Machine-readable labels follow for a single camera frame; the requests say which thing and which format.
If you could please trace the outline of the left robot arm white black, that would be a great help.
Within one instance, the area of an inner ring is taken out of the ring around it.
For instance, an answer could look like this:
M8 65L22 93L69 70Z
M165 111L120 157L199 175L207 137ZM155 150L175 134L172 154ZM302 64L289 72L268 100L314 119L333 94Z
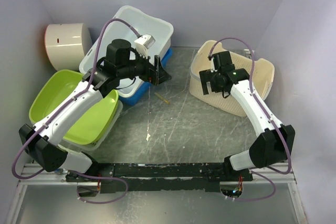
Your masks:
M23 151L46 172L65 168L79 172L87 182L96 179L98 168L92 159L62 148L60 141L92 106L116 90L121 80L139 78L157 86L171 79L160 57L148 55L154 43L151 35L142 35L133 45L125 39L108 44L105 57L95 63L60 105L33 126L25 124L19 129Z

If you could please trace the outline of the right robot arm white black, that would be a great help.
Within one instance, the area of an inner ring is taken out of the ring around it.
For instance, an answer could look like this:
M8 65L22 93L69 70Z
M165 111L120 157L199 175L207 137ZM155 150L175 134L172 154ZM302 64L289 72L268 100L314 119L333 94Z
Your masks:
M213 54L209 60L211 68L199 72L203 94L215 92L223 98L233 97L243 108L257 137L249 150L227 158L223 176L233 181L243 169L271 167L283 161L288 163L286 173L289 173L295 138L292 125L284 125L270 111L253 84L252 73L235 68L228 51Z

